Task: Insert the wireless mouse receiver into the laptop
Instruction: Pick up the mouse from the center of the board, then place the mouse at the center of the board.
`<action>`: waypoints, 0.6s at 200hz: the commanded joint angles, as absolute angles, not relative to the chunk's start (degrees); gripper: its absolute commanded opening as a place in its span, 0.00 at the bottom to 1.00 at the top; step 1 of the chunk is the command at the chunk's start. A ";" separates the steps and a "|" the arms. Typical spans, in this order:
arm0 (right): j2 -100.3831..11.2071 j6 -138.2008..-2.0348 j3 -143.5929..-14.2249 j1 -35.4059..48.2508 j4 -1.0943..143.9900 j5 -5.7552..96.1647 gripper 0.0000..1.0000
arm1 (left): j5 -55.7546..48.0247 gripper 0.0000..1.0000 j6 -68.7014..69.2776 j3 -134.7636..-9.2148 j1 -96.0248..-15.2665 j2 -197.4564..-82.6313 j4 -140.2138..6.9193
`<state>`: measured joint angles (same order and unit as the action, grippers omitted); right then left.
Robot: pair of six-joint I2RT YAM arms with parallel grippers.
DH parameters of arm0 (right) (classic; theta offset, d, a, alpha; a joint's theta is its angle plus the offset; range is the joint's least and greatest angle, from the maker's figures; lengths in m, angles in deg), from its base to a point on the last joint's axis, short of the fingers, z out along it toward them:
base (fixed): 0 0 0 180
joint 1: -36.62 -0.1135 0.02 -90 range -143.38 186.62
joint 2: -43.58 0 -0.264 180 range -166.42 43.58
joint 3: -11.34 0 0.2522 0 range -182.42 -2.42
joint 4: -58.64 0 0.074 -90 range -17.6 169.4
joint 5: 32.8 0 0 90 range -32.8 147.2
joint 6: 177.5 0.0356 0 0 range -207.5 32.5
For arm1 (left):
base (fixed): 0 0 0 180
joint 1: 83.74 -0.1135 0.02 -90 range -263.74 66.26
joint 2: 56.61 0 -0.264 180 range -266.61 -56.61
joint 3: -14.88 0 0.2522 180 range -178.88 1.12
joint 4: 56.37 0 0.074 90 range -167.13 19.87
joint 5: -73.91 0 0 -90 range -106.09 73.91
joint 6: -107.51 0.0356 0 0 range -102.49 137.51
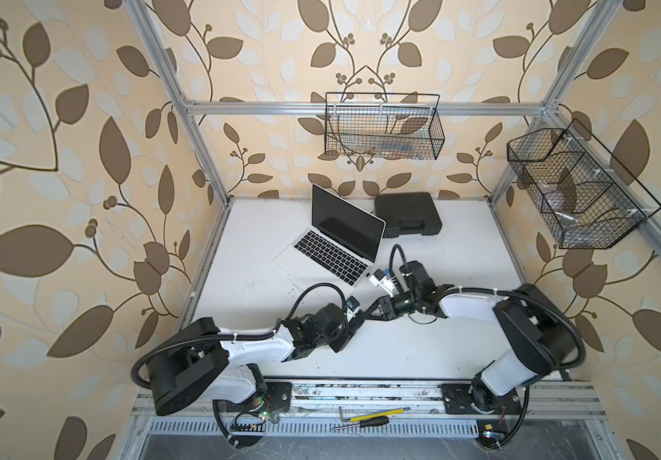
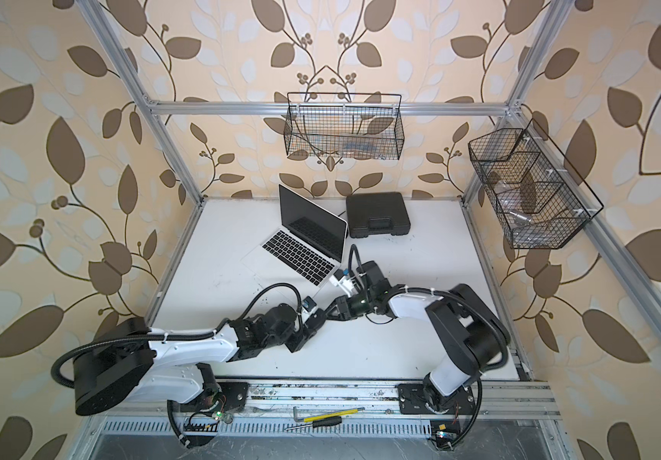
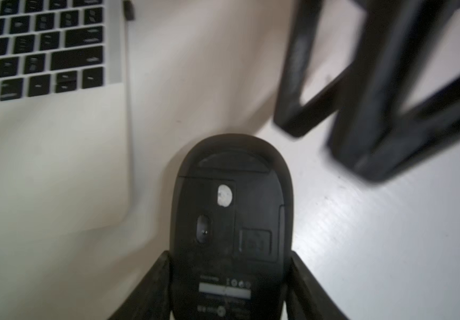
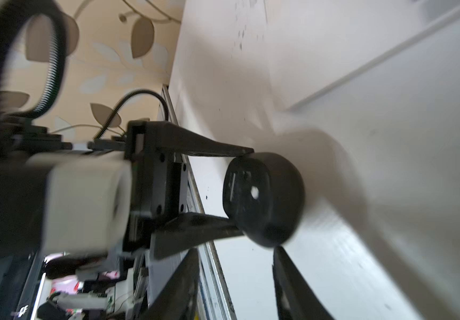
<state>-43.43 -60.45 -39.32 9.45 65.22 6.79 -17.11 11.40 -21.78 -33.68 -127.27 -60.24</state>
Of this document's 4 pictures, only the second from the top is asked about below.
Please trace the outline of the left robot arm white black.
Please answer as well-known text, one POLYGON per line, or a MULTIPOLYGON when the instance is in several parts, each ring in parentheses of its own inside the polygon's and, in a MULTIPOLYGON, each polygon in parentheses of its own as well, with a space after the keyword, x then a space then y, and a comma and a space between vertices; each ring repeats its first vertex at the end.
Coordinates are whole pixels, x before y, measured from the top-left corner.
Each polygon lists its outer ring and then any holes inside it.
POLYGON ((51 377, 74 389, 79 416, 126 401, 165 401, 171 431, 184 448, 193 449, 201 442, 192 421, 179 423, 176 415, 186 409, 221 419, 229 398, 215 379, 213 364, 251 360, 282 346, 296 353, 317 335, 331 311, 306 297, 264 314, 244 310, 215 329, 192 333, 150 329, 141 318, 131 318, 57 358, 51 377))

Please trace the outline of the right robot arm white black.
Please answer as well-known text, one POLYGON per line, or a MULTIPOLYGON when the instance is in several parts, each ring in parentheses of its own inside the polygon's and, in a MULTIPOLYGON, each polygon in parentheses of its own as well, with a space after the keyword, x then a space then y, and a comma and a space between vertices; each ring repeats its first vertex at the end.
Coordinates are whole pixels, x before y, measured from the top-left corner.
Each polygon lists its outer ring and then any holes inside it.
POLYGON ((445 350, 442 361, 423 379, 422 399, 427 411, 450 412, 456 398, 466 396, 489 371, 509 360, 511 336, 500 319, 468 285, 448 291, 391 285, 377 263, 363 263, 355 245, 348 264, 336 270, 332 281, 346 293, 326 308, 330 321, 351 321, 369 315, 390 320, 426 322, 445 350))

